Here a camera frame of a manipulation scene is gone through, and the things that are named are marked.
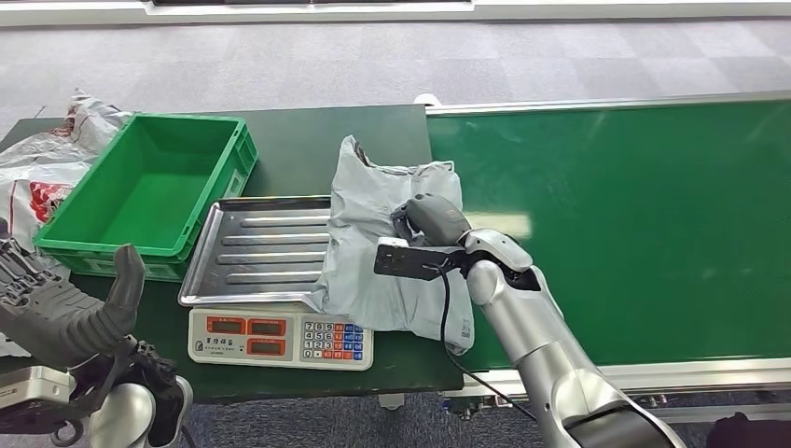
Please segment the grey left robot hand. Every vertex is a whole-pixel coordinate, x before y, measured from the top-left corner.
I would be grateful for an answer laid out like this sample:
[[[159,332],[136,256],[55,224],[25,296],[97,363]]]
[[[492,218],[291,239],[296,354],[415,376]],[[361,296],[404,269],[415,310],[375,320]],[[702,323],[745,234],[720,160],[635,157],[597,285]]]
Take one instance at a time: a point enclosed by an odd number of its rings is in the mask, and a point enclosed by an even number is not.
[[[1,332],[54,368],[73,368],[107,354],[130,335],[145,284],[134,245],[115,251],[117,277],[104,300],[44,267],[1,220]]]

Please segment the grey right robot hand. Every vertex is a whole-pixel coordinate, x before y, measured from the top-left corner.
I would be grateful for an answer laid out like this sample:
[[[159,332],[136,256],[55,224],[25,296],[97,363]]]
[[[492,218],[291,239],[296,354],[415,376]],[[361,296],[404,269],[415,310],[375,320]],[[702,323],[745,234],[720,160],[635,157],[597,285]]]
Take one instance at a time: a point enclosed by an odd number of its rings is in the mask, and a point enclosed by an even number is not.
[[[454,246],[472,230],[470,223],[447,198],[419,193],[391,214],[398,238],[412,246]]]

